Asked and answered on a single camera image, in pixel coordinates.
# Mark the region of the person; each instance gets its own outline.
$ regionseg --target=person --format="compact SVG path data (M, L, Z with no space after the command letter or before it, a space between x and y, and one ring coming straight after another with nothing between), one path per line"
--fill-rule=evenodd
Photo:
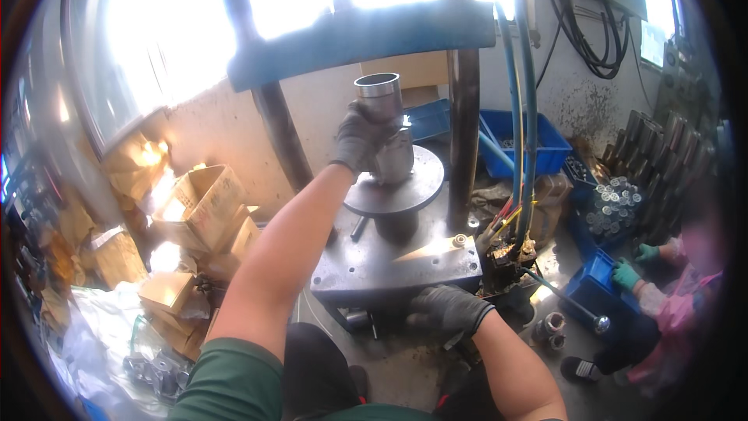
M566 419L540 358L491 304L460 288L427 288L412 302L409 322L464 332L483 360L468 375L472 389L444 394L434 414L369 403L362 368L349 368L318 327L287 324L347 191L396 129L372 124L356 103L349 106L335 159L278 211L242 261L170 419L276 420L284 409L293 419L327 421L500 419L499 412L506 419Z
M637 248L635 262L674 267L680 271L678 279L660 291L643 280L625 258L614 265L612 281L633 293L641 314L619 341L592 361L566 357L561 363L566 379L596 381L633 365L628 379L654 396L681 377L690 355L707 334L728 261L729 240L721 226L716 188L714 176L695 182L684 196L681 235L659 247L641 244Z

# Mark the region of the blue press crossbeam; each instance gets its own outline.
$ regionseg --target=blue press crossbeam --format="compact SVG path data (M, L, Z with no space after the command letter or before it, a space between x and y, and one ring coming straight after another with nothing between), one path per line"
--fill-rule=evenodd
M477 0L434 0L382 9L346 9L302 30L241 46L229 62L242 92L311 71L383 57L496 45L494 6Z

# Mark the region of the wall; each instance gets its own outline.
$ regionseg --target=wall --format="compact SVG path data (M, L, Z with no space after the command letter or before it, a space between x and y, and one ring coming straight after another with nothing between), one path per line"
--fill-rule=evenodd
M601 9L593 0L577 0L588 9ZM556 30L556 16L549 0L535 0L536 23L541 42L533 49L539 74ZM595 49L604 46L602 23L578 18ZM621 71L614 80L594 77L576 54L563 32L538 90L538 109L565 136L583 136L602 154L616 131L625 127L631 109L651 113L637 76L632 46L639 52L641 27L631 19L629 43ZM510 99L503 48L480 51L481 107L508 110ZM515 39L515 55L519 41ZM659 73L641 68L652 104L657 99ZM353 80L358 65L317 71L281 82L286 101L314 173L330 159L337 126L346 105L355 98ZM249 92L233 93L228 81L154 119L153 129L172 147L173 166L182 173L194 164L228 163L247 187L251 201L262 208L257 218L272 216L291 197L291 189L265 135L262 119Z

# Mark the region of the black pants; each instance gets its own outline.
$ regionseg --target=black pants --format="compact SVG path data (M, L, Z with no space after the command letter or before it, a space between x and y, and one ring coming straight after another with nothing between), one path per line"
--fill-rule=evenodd
M325 332L313 324L296 323L286 332L283 378L285 408L293 418L316 418L360 405L348 362ZM485 367L470 372L464 385L444 398L434 415L439 419L503 419L491 397Z
M593 359L595 365L605 375L622 370L629 364L639 364L660 341L657 322L644 314L638 315L622 332L615 344L609 345L597 353Z

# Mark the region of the blue plastic crate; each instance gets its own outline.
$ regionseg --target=blue plastic crate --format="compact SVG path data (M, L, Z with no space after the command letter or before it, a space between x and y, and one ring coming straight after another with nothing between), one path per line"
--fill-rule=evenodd
M406 109L414 142L427 140L450 131L450 100L440 99Z
M628 323L640 313L637 299L613 284L613 260L604 251L597 250L582 268L569 280L564 294L574 299L596 315L610 318L610 330L600 335L604 341L614 342L621 338ZM576 307L562 301L560 306L571 317L579 320L593 331L593 323Z
M512 130L512 112L481 109L480 115L485 121L489 132L486 135L494 140L507 140L514 136ZM527 114L522 118L524 130L527 130ZM495 154L487 149L483 143L479 144L480 153L485 159L485 166L493 178L512 177L510 168L503 163ZM514 161L514 149L502 149L511 160ZM535 175L556 174L561 170L566 156L571 152L572 146L556 130L548 119L538 114L538 156L536 159Z
M621 232L613 237L597 242L592 232L589 231L589 225L587 225L587 222L582 217L579 210L579 205L583 204L583 202L573 202L573 208L569 212L568 219L566 220L566 227L572 234L574 242L577 243L579 255L582 260L590 260L598 249L602 249L607 253L613 253L616 249L625 244L626 239L631 235L632 228L622 229Z
M584 177L578 178L576 176L574 170L572 170L572 168L568 164L570 158L575 161L579 161L582 166L584 166L584 169L587 171L586 179ZM577 150L573 149L572 152L569 153L564 160L563 172L566 173L566 177L568 177L574 185L574 188L568 194L568 198L573 202L587 201L589 199L589 196L592 194L592 191L598 186L597 179L595 179L595 177L593 176L592 171L589 170L589 166L587 166L587 163L585 163L584 160L582 160L582 157L579 156Z

